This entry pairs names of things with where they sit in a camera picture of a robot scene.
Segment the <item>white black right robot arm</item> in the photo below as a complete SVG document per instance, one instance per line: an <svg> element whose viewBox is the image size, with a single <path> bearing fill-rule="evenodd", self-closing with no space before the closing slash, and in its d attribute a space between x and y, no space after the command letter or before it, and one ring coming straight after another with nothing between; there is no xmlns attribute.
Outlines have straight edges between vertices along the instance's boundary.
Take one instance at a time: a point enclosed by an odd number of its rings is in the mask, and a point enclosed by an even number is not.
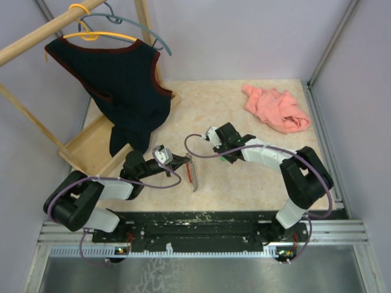
<svg viewBox="0 0 391 293"><path fill-rule="evenodd" d="M206 132L214 152L230 163L238 159L259 163L282 175L288 200L275 216L274 237L285 242L294 235L294 225L321 197L330 192L334 182L316 152L308 147L290 151L267 144L251 134L241 136L231 123Z"/></svg>

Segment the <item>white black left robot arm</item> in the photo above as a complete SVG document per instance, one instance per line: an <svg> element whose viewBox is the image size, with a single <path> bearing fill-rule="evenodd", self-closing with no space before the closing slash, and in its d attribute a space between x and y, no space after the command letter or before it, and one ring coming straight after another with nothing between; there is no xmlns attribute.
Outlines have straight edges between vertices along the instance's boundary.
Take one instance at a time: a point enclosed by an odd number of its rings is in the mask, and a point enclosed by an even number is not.
<svg viewBox="0 0 391 293"><path fill-rule="evenodd" d="M190 162L189 156L173 154L160 145L153 150L153 158L145 160L140 151L130 151L125 158L118 177L87 176L80 171L71 172L48 197L43 211L56 223L70 231L81 228L104 231L114 242L124 240L127 227L120 223L120 217L110 209L97 207L100 200L133 200L144 188L169 189L181 183L176 170ZM178 178L168 186L153 186L142 180L165 173Z"/></svg>

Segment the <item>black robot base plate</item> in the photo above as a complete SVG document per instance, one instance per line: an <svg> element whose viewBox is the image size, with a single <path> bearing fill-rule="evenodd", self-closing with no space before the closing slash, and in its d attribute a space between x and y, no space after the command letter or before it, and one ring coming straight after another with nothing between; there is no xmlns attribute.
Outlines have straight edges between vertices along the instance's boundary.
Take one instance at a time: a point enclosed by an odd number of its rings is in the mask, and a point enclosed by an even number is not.
<svg viewBox="0 0 391 293"><path fill-rule="evenodd" d="M131 252L234 253L263 252L273 242L293 248L309 232L299 222L285 230L273 211L116 212L120 223L112 233L93 230L98 244L121 243L117 255Z"/></svg>

